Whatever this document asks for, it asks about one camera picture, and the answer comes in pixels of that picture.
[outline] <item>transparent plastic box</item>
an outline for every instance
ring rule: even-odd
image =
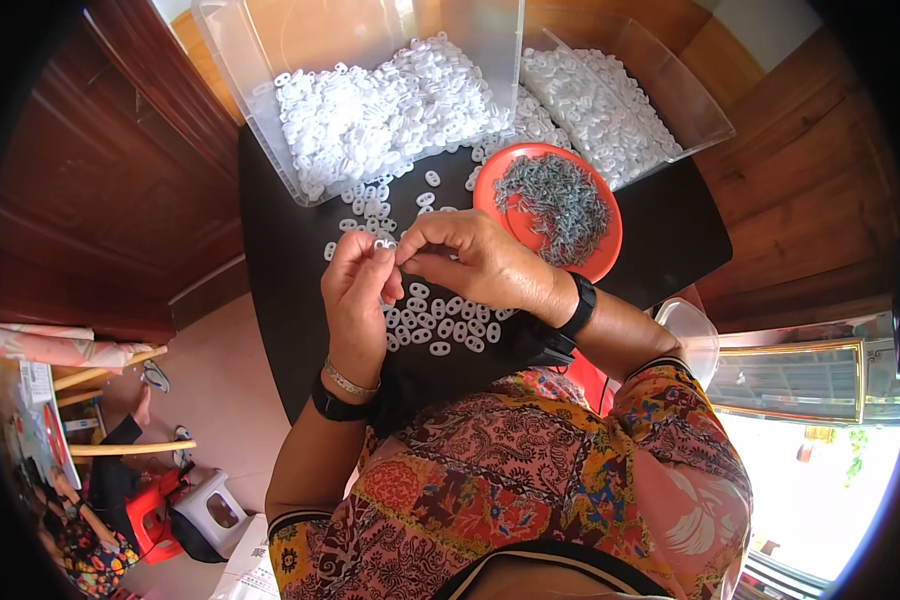
[[[528,10],[523,42],[525,48],[534,50],[557,50],[561,46],[596,48],[605,55],[614,55],[646,92],[650,104],[683,148],[668,155],[665,162],[677,162],[736,136],[730,119],[700,80],[632,18],[599,10],[534,6]],[[593,71],[584,67],[598,85],[615,96]],[[641,177],[654,171],[650,169]]]
[[[332,71],[337,62],[374,69],[410,40],[444,31],[480,66],[494,102],[514,113],[524,0],[193,0],[192,13],[246,124],[304,207],[377,174],[328,186],[316,201],[301,192],[279,118],[280,73]],[[443,150],[430,147],[413,159]]]

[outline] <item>black cable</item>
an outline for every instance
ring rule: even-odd
[[[603,391],[600,392],[600,408],[597,409],[597,415],[602,416],[604,412],[604,398],[607,396],[607,386],[611,385],[611,377],[606,376],[603,381]]]

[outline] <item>white plastic stool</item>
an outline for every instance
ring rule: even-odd
[[[229,558],[240,542],[241,524],[247,520],[247,513],[227,490],[227,478],[228,474],[217,468],[213,477],[173,505],[223,558]]]

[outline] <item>black wristband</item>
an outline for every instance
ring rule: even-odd
[[[584,328],[587,322],[590,321],[590,317],[593,316],[593,309],[597,306],[597,291],[593,289],[593,284],[590,283],[590,280],[578,272],[571,272],[570,277],[573,278],[573,282],[576,284],[576,294],[579,296],[579,301],[576,303],[573,317],[570,317],[570,320],[559,331],[571,340],[576,341],[577,334],[580,333],[580,330]]]
[[[366,404],[348,404],[339,399],[330,391],[324,388],[324,381],[321,380],[321,370],[316,372],[316,379],[313,380],[313,387],[310,391],[313,399],[313,408],[321,417],[329,421],[338,423],[347,421],[369,421],[375,404],[373,401]]]

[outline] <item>patterned blouse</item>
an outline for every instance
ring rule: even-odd
[[[732,597],[750,479],[689,369],[657,359],[600,418],[545,368],[378,440],[333,512],[269,527],[283,598],[462,597],[489,558],[582,572],[622,594]]]
[[[82,516],[66,519],[56,545],[63,551],[63,570],[70,581],[91,598],[113,594],[127,569],[140,558],[130,543],[114,534],[118,548],[107,548]]]

